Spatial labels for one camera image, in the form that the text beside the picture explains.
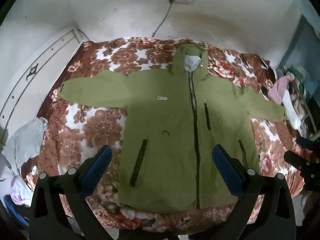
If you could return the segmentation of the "olive green hooded jacket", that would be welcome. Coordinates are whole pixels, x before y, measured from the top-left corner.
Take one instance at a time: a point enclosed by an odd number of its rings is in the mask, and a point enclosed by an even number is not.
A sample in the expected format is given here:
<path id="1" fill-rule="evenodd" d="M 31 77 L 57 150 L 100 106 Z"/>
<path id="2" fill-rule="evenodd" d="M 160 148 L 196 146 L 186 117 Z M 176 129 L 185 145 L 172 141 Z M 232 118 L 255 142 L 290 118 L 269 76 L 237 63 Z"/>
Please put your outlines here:
<path id="1" fill-rule="evenodd" d="M 210 75 L 207 67 L 207 50 L 186 44 L 176 50 L 170 70 L 104 70 L 63 83 L 59 96 L 67 101 L 127 111 L 120 204 L 174 213 L 235 203 L 212 161 L 215 145 L 259 168 L 251 121 L 284 121 L 284 108 L 251 86 Z"/>

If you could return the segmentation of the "white cloth on pile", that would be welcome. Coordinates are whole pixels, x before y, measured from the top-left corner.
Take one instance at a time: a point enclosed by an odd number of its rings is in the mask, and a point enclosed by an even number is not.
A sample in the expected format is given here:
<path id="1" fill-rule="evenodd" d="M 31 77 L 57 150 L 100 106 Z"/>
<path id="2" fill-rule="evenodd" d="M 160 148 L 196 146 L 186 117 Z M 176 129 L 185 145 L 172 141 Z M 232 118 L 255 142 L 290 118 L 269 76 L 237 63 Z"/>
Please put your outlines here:
<path id="1" fill-rule="evenodd" d="M 286 89 L 283 96 L 283 106 L 285 108 L 286 116 L 294 130 L 298 130 L 301 126 L 301 119 L 296 113 L 290 99 L 289 91 Z"/>

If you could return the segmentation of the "blue plastic item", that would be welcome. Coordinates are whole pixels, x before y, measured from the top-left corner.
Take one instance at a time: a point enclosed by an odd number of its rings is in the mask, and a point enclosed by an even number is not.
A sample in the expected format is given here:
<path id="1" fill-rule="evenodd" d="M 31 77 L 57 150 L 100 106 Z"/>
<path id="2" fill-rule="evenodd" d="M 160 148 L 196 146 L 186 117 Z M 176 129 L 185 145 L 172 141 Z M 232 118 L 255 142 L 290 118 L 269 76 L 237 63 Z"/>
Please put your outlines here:
<path id="1" fill-rule="evenodd" d="M 12 218 L 13 222 L 20 228 L 29 227 L 29 211 L 30 207 L 26 205 L 16 205 L 10 195 L 6 195 L 3 198 L 4 205 Z"/>

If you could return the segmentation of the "pink cloth on pile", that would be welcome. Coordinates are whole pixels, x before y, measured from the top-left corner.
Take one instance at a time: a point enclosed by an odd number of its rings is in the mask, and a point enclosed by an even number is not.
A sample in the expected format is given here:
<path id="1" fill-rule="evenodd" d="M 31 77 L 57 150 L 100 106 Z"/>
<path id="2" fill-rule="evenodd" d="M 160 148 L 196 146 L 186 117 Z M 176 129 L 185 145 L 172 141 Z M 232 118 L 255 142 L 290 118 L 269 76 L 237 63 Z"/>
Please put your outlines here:
<path id="1" fill-rule="evenodd" d="M 286 75 L 278 78 L 274 85 L 268 90 L 268 96 L 278 105 L 283 102 L 285 90 L 291 81 L 295 80 L 295 76 L 292 73 L 287 73 Z"/>

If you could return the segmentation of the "grey garment at bedside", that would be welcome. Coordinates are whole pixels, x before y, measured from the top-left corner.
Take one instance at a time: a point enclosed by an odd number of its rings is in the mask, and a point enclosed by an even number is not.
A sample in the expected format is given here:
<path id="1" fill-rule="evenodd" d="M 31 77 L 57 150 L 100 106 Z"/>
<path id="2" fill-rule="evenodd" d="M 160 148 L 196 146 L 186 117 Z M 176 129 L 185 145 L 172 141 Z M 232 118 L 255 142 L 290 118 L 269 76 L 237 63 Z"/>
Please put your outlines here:
<path id="1" fill-rule="evenodd" d="M 14 175 L 20 176 L 23 164 L 39 155 L 48 127 L 46 118 L 33 118 L 9 138 L 2 155 Z"/>

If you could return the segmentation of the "floral brown white bed blanket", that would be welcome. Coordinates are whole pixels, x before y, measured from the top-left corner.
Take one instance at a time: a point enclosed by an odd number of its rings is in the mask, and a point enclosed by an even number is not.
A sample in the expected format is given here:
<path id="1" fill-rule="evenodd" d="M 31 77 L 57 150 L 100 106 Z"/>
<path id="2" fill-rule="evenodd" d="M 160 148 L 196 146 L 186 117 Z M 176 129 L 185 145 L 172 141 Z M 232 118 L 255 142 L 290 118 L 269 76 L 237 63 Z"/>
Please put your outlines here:
<path id="1" fill-rule="evenodd" d="M 48 120 L 49 127 L 40 155 L 35 160 L 40 171 L 51 176 L 61 175 L 71 167 L 79 167 L 86 159 L 94 156 L 101 146 L 112 148 L 112 161 L 95 192 L 87 199 L 103 226 L 151 232 L 194 233 L 223 222 L 235 206 L 236 202 L 208 209 L 153 213 L 120 204 L 118 173 L 127 111 L 119 107 L 86 106 L 59 96 L 64 82 L 93 77 L 104 70 L 123 75 L 140 70 L 170 70 L 176 50 L 186 44 L 196 44 L 207 50 L 207 70 L 210 75 L 229 80 L 240 88 L 251 86 L 261 95 L 262 89 L 271 88 L 275 83 L 276 76 L 269 62 L 256 54 L 218 48 L 189 39 L 118 38 L 83 43 L 41 106 L 39 116 Z M 283 158 L 288 150 L 299 155 L 305 154 L 296 144 L 298 132 L 291 128 L 287 119 L 281 122 L 252 119 L 251 126 L 259 157 L 259 168 L 255 170 L 270 177 L 282 173 L 291 195 L 299 194 L 304 180 Z"/>

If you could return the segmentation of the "white panelled door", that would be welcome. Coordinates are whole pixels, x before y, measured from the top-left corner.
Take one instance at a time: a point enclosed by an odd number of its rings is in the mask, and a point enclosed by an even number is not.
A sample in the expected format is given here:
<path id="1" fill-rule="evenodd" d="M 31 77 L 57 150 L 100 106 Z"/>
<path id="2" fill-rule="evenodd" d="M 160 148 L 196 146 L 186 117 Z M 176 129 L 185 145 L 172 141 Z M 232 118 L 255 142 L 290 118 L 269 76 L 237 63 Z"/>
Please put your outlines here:
<path id="1" fill-rule="evenodd" d="M 37 116 L 49 91 L 83 42 L 75 25 L 50 38 L 17 71 L 1 98 L 1 144 Z"/>

